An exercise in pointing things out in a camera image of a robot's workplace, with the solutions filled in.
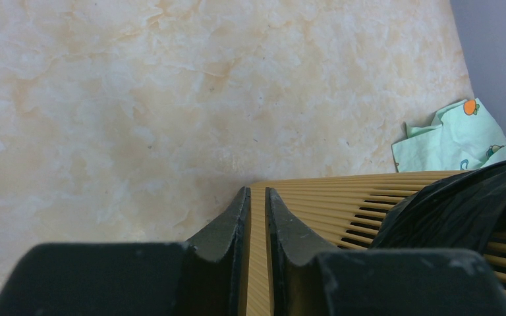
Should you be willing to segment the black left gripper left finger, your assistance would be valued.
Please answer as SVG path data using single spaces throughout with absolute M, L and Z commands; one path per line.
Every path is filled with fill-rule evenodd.
M 48 243 L 0 292 L 0 315 L 245 315 L 250 189 L 183 242 Z

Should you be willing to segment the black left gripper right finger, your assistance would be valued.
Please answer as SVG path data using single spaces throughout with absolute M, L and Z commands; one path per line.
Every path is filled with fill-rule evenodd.
M 265 199 L 273 315 L 506 315 L 487 261 L 453 249 L 343 250 Z

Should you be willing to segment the yellow ribbed trash bin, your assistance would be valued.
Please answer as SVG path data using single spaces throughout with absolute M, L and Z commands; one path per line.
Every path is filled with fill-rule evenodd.
M 402 199 L 455 171 L 365 174 L 268 180 L 251 184 L 252 228 L 247 315 L 270 315 L 265 222 L 266 188 L 274 188 L 295 216 L 335 246 L 365 250 L 388 211 Z M 506 293 L 506 231 L 489 242 L 486 260 Z

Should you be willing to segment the black plastic trash bag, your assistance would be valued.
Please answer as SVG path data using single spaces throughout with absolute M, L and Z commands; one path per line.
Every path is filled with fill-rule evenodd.
M 506 230 L 506 161 L 438 180 L 386 214 L 370 248 L 463 248 L 484 253 Z

